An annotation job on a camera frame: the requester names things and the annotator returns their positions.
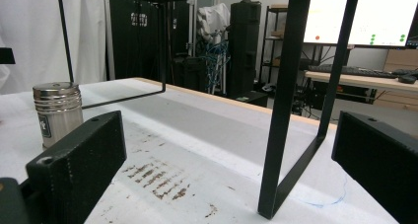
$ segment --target white wall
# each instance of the white wall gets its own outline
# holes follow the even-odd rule
[[[75,82],[105,80],[105,1],[63,0],[63,5]],[[3,65],[10,74],[0,94],[69,81],[58,0],[0,0],[0,44],[11,47],[16,60]]]
[[[221,3],[225,3],[231,10],[231,4],[241,2],[242,0],[220,0]],[[258,34],[258,49],[257,49],[257,59],[256,59],[256,70],[258,76],[258,70],[261,62],[261,50],[262,50],[262,39],[264,34],[264,24],[265,24],[265,13],[267,6],[271,6],[272,4],[288,4],[288,0],[251,0],[251,1],[259,1],[261,2],[261,19],[260,19],[260,29]],[[274,29],[274,15],[269,15],[268,27],[267,27],[267,36],[269,33]],[[285,22],[285,14],[279,15],[279,27],[282,23]],[[277,51],[274,53],[274,56],[279,56],[281,51],[281,42],[276,42],[276,49]],[[312,56],[312,46],[304,46],[304,52],[307,54],[308,57]],[[335,47],[332,47],[326,57],[334,55]],[[269,41],[265,46],[264,52],[264,60],[268,60],[271,55],[271,42]],[[371,68],[371,69],[379,69],[382,70],[384,67],[384,63],[386,60],[387,49],[371,49],[371,48],[355,48],[351,50],[350,57],[348,61],[349,66],[359,66],[364,68]],[[333,58],[326,60],[323,63],[332,63]],[[268,68],[263,69],[263,76],[262,81],[267,81]],[[272,71],[272,78],[271,82],[275,83],[277,81],[277,69],[273,69]]]

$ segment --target box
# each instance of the box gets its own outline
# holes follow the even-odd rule
[[[273,66],[280,66],[280,56],[273,59]]]
[[[285,31],[284,30],[272,31],[271,36],[272,37],[283,38],[285,36]]]
[[[206,63],[199,57],[178,57],[173,61],[174,85],[205,92]]]
[[[249,91],[246,93],[242,93],[242,94],[238,94],[236,96],[230,97],[230,99],[233,99],[235,101],[239,101],[242,103],[248,103],[248,104],[267,108],[268,95],[255,92],[255,91]]]
[[[270,9],[287,9],[288,5],[286,4],[273,4],[270,6]]]

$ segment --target stain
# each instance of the stain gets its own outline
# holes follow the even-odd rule
[[[159,198],[159,199],[163,199],[163,197],[164,197],[165,195],[169,194],[169,193],[170,193],[170,192],[171,192],[174,188],[178,187],[181,183],[182,183],[182,181],[180,181],[179,183],[174,183],[174,185],[173,185],[172,187],[170,187],[170,189],[169,189],[169,190],[167,190],[167,191],[163,192],[162,194],[158,194],[158,193],[157,193],[157,190],[156,190],[156,189],[154,189],[154,190],[153,190],[153,194],[154,194],[157,198]]]
[[[113,209],[113,206],[110,206],[107,210],[104,210],[104,214],[102,214],[102,216],[105,216],[105,214],[107,214],[112,209]]]
[[[160,183],[157,187],[156,190],[159,189],[160,187],[164,187],[166,184],[168,184],[169,182],[172,181],[172,179],[178,177],[178,174],[175,174],[173,176],[171,176],[170,178],[165,179],[162,183]]]
[[[126,168],[126,170],[123,170],[122,173],[129,172],[130,170],[132,170],[134,168],[135,168],[135,165],[133,165],[132,167],[128,167],[128,168]]]
[[[174,197],[173,197],[173,200],[176,200],[176,199],[178,199],[178,198],[180,198],[180,197],[183,197],[183,196],[185,196],[185,192],[187,191],[187,189],[185,189],[185,188],[182,188]]]
[[[142,178],[147,178],[147,177],[149,177],[151,174],[153,174],[154,173],[154,169],[152,169],[152,170],[150,170],[150,171],[148,171],[147,173],[145,173],[143,176],[142,176]]]
[[[154,166],[154,164],[150,163],[150,164],[146,164],[146,165],[144,165],[144,166],[142,166],[140,168],[137,168],[136,171],[132,175],[129,175],[128,176],[128,178],[131,178],[132,179],[133,177],[135,177],[136,175],[138,175],[138,173],[143,172],[148,166]]]
[[[213,205],[213,204],[210,204],[210,213],[209,214],[207,214],[206,216],[205,216],[205,218],[208,218],[208,217],[210,217],[210,216],[212,216],[212,215],[215,215],[216,214],[216,212],[218,211],[218,208],[215,206],[215,205]]]
[[[160,172],[158,174],[156,174],[153,178],[151,178],[145,185],[144,187],[147,187],[149,185],[151,185],[156,179],[161,178],[166,172]]]

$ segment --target black metal frame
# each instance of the black metal frame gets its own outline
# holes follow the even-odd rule
[[[147,94],[142,94],[142,95],[138,95],[138,96],[127,97],[127,98],[112,100],[112,101],[108,101],[108,102],[82,106],[82,109],[96,108],[96,107],[101,107],[101,106],[104,106],[104,105],[120,103],[120,102],[139,99],[139,98],[145,98],[145,97],[148,97],[148,96],[161,94],[161,93],[166,91],[166,81],[167,81],[167,76],[166,76],[167,72],[166,71],[167,71],[167,67],[168,67],[168,63],[169,63],[168,62],[168,52],[170,52],[170,43],[169,43],[168,35],[166,34],[168,32],[168,30],[170,29],[170,26],[169,26],[169,24],[170,24],[169,17],[170,16],[167,14],[167,8],[168,8],[169,3],[166,2],[166,3],[162,3],[162,4],[155,4],[155,5],[158,8],[158,19],[159,19],[158,20],[158,39],[157,39],[157,41],[160,43],[159,44],[159,66],[160,66],[160,77],[161,77],[160,80],[161,80],[161,83],[162,83],[162,89],[160,91],[153,92],[153,93],[147,93]]]
[[[164,2],[173,0],[152,1]],[[285,30],[286,34],[283,40],[281,66],[279,69],[276,90],[277,100],[275,100],[273,106],[258,203],[259,214],[268,219],[273,218],[326,136],[341,69],[347,52],[348,38],[350,36],[350,30],[357,6],[357,0],[347,0],[340,37],[335,52],[333,69],[316,138],[278,186],[310,1],[311,0],[289,0]],[[167,56],[162,51],[160,52],[160,56],[161,58],[165,57],[167,60]]]
[[[293,6],[296,6],[296,4],[299,4],[299,8],[292,8]],[[347,0],[317,136],[279,185],[280,169],[289,128],[290,110],[292,107],[298,71],[298,67],[295,67],[295,65],[299,65],[309,5],[310,0],[289,0],[286,34],[282,49],[283,56],[281,58],[281,67],[276,91],[277,100],[275,100],[273,106],[273,115],[271,118],[264,172],[258,202],[259,214],[268,219],[274,217],[326,136],[357,6],[357,0]]]
[[[66,52],[66,56],[67,56],[68,74],[69,74],[69,77],[70,77],[70,81],[74,82],[73,68],[72,68],[72,64],[71,64],[71,54],[70,54],[70,48],[69,48],[69,45],[68,45],[67,27],[66,27],[66,24],[65,24],[65,15],[64,15],[64,7],[63,7],[62,0],[58,0],[58,4],[59,4],[59,13],[60,13],[60,17],[61,17],[62,32],[63,32],[63,36],[64,36],[65,52]],[[158,3],[158,4],[156,3],[155,6],[158,8],[158,39],[157,39],[157,42],[160,43],[159,44],[159,66],[160,66],[160,77],[161,77],[160,80],[161,80],[161,83],[162,83],[162,89],[160,91],[157,91],[157,92],[152,92],[152,93],[137,95],[137,96],[133,96],[133,97],[121,98],[121,99],[107,101],[107,102],[103,102],[103,103],[97,103],[97,104],[82,106],[82,109],[96,108],[96,107],[101,107],[101,106],[104,106],[104,105],[120,103],[120,102],[139,99],[139,98],[145,98],[145,97],[148,97],[148,96],[161,94],[161,93],[166,91],[166,81],[167,81],[167,76],[166,76],[167,72],[166,71],[167,71],[167,67],[168,67],[167,52],[170,52],[170,48],[171,48],[171,45],[169,43],[169,38],[168,38],[168,35],[167,35],[167,33],[170,30],[170,23],[171,23],[170,20],[169,20],[170,16],[167,14],[167,8],[169,8],[169,4],[167,2]]]

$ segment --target white curtain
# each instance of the white curtain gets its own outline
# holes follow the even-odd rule
[[[63,0],[63,5],[75,82],[104,81],[105,0]],[[6,80],[0,94],[70,81],[58,0],[0,0],[2,46],[13,49],[16,64],[1,65],[0,79]]]

